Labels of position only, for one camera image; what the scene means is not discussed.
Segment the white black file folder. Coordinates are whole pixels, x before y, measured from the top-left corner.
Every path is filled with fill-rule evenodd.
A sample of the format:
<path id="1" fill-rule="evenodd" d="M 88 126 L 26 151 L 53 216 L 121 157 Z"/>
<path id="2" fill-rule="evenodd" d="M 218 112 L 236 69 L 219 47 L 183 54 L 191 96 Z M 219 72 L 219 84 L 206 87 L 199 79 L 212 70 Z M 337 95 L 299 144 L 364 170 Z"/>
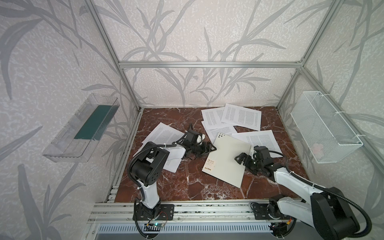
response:
<path id="1" fill-rule="evenodd" d="M 251 145 L 229 135 L 219 133 L 214 146 L 217 149 L 209 153 L 202 172 L 240 188 L 245 166 L 239 164 L 235 157 L 242 153 L 248 154 Z"/>

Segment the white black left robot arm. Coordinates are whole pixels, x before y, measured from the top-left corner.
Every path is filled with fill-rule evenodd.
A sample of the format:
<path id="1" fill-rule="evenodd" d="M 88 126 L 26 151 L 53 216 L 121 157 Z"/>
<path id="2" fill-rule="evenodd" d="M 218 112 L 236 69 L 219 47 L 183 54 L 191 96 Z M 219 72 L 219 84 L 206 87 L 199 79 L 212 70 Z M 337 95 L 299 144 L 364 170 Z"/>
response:
<path id="1" fill-rule="evenodd" d="M 145 210 L 154 211 L 160 208 L 157 180 L 166 163 L 179 163 L 187 154 L 197 157 L 208 155 L 217 148 L 205 141 L 205 135 L 192 129 L 184 133 L 178 140 L 170 144 L 147 142 L 129 162 L 128 177 L 137 185 L 142 199 L 140 205 Z"/>

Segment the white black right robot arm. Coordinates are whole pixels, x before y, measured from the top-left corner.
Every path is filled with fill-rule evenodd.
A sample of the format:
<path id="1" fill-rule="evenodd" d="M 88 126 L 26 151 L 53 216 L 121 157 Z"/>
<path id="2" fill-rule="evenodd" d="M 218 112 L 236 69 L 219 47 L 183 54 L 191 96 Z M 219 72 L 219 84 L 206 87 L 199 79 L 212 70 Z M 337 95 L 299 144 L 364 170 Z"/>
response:
<path id="1" fill-rule="evenodd" d="M 276 197 L 274 210 L 316 229 L 325 240 L 360 238 L 366 234 L 353 212 L 360 206 L 347 199 L 337 188 L 326 188 L 297 175 L 288 164 L 274 162 L 272 151 L 265 146 L 255 146 L 252 155 L 241 153 L 234 158 L 253 174 L 261 173 L 269 180 L 282 185 L 301 200 Z"/>

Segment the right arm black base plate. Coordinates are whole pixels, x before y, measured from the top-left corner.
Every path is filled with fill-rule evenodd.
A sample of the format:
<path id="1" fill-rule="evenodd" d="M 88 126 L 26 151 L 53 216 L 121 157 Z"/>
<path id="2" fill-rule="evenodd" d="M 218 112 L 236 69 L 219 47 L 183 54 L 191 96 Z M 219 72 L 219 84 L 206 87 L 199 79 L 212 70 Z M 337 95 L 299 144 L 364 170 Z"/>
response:
<path id="1" fill-rule="evenodd" d="M 290 216 L 283 215 L 278 209 L 277 204 L 274 203 L 261 204 L 253 202 L 250 204 L 250 207 L 256 220 L 288 221 L 291 219 Z"/>

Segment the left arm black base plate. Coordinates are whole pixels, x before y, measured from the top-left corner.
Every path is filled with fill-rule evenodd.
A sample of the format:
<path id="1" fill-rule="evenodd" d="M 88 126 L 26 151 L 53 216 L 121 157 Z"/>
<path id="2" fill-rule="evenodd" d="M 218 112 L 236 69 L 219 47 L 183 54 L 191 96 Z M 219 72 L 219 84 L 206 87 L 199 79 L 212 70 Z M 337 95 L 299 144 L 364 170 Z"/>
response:
<path id="1" fill-rule="evenodd" d="M 153 209 L 149 209 L 146 206 L 144 206 L 142 203 L 139 203 L 134 205 L 133 220 L 171 221 L 173 220 L 174 212 L 175 212 L 175 205 L 173 204 L 158 204 Z"/>

